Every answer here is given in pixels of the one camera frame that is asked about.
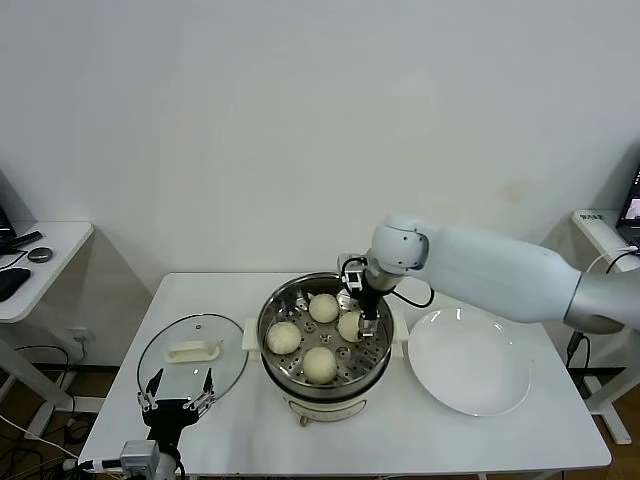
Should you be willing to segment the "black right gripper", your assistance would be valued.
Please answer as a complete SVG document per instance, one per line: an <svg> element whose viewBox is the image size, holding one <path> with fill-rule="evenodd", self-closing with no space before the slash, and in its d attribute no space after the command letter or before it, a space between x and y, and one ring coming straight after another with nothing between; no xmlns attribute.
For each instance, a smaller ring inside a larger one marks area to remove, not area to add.
<svg viewBox="0 0 640 480"><path fill-rule="evenodd" d="M377 332L379 324L378 303L382 292L369 284L364 284L359 297L359 305L362 317L359 318L359 336L371 338Z"/></svg>

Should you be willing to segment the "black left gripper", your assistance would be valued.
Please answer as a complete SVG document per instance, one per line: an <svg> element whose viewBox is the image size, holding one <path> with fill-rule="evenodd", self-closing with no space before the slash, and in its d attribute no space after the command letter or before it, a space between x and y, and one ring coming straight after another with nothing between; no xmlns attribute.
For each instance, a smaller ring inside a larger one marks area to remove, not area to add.
<svg viewBox="0 0 640 480"><path fill-rule="evenodd" d="M164 369L160 368L151 377L143 390L137 394L144 424L149 428L148 440L159 444L178 444L182 431L197 423L198 413L205 413L215 403L212 369L205 376L202 392L195 398L166 399L156 402Z"/></svg>

